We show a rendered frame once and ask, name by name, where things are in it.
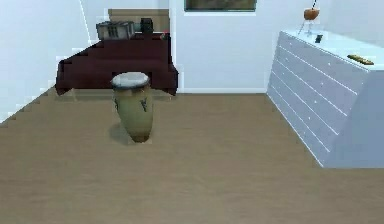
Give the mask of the dark red table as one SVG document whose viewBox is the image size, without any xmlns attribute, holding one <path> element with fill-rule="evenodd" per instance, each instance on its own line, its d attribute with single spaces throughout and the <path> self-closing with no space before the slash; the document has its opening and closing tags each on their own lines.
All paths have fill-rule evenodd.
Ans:
<svg viewBox="0 0 384 224">
<path fill-rule="evenodd" d="M 179 72 L 172 62 L 170 34 L 99 41 L 58 63 L 55 89 L 58 95 L 71 89 L 111 89 L 112 78 L 124 72 L 143 72 L 153 89 L 175 95 Z"/>
</svg>

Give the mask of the tan conga drum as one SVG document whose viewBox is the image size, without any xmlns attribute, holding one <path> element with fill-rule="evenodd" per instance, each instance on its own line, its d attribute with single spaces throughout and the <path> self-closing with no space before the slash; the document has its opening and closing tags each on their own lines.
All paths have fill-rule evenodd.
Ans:
<svg viewBox="0 0 384 224">
<path fill-rule="evenodd" d="M 126 72 L 115 76 L 111 85 L 122 126 L 134 142 L 146 142 L 154 114 L 150 78 L 142 72 Z"/>
</svg>

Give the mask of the grey box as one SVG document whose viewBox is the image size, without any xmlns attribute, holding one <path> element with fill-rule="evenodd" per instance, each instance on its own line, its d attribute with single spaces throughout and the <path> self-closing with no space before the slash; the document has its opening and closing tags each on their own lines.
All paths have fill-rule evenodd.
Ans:
<svg viewBox="0 0 384 224">
<path fill-rule="evenodd" d="M 100 40 L 130 39 L 135 34 L 133 21 L 104 21 L 96 25 Z"/>
</svg>

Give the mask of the white chest of drawers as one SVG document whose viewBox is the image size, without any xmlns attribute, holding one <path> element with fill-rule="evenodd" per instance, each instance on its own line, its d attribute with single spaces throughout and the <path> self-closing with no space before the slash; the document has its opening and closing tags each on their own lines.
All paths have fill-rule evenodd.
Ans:
<svg viewBox="0 0 384 224">
<path fill-rule="evenodd" d="M 320 166 L 384 168 L 384 48 L 326 31 L 282 31 L 267 95 Z"/>
</svg>

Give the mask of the flat yellow-brown object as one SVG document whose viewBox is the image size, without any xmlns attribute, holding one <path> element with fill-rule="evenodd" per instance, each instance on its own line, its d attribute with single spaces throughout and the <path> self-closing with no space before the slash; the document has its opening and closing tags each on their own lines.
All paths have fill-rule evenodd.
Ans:
<svg viewBox="0 0 384 224">
<path fill-rule="evenodd" d="M 351 60 L 354 60 L 360 64 L 363 64 L 363 65 L 374 65 L 374 62 L 368 60 L 368 59 L 365 59 L 359 55 L 354 55 L 354 54 L 349 54 L 347 55 L 347 57 Z"/>
</svg>

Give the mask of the framed dark picture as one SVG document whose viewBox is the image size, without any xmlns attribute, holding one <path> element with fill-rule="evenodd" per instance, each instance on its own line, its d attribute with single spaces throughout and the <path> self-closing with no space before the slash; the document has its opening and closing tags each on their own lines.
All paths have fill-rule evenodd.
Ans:
<svg viewBox="0 0 384 224">
<path fill-rule="evenodd" d="M 186 12 L 254 11 L 258 0 L 185 0 Z"/>
</svg>

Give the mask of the black box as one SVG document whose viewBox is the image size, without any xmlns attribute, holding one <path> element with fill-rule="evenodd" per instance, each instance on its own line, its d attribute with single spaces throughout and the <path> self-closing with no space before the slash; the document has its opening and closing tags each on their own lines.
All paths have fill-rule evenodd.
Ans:
<svg viewBox="0 0 384 224">
<path fill-rule="evenodd" d="M 150 34 L 154 32 L 153 21 L 151 18 L 142 18 L 140 20 L 140 30 L 142 33 Z"/>
</svg>

